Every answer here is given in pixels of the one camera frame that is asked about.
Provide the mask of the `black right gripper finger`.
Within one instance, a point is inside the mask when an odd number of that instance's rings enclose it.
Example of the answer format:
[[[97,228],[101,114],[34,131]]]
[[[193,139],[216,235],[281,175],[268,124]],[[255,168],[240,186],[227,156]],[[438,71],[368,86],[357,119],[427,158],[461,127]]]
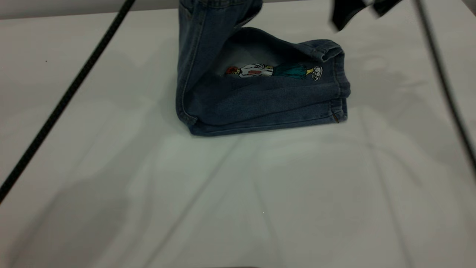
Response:
[[[331,22],[337,32],[340,32],[350,22],[352,17],[368,6],[363,0],[333,0]]]
[[[379,17],[382,17],[401,1],[402,0],[374,0],[373,10]]]

